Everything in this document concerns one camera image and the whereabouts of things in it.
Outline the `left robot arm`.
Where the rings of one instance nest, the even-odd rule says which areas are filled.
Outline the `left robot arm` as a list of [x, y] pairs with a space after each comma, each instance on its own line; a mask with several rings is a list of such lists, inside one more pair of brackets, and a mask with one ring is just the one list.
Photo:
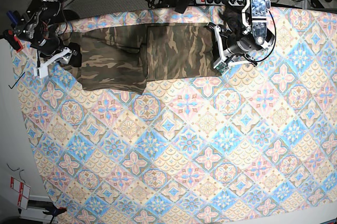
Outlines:
[[276, 31], [267, 27], [270, 0], [243, 0], [243, 6], [234, 6], [230, 0], [221, 0], [234, 12], [226, 19], [228, 29], [209, 22], [215, 37], [218, 57], [213, 63], [215, 70], [224, 75], [229, 69], [242, 64], [257, 66], [272, 54], [276, 45]]

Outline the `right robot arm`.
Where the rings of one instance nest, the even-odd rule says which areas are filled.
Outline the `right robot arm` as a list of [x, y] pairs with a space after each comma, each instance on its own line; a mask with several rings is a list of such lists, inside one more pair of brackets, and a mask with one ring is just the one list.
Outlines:
[[3, 32], [3, 37], [11, 47], [20, 52], [22, 42], [30, 43], [37, 51], [37, 62], [33, 72], [40, 79], [48, 76], [48, 67], [54, 63], [80, 67], [82, 55], [76, 43], [67, 44], [58, 29], [61, 21], [66, 21], [64, 4], [67, 0], [32, 0], [24, 14], [7, 12], [12, 28]]

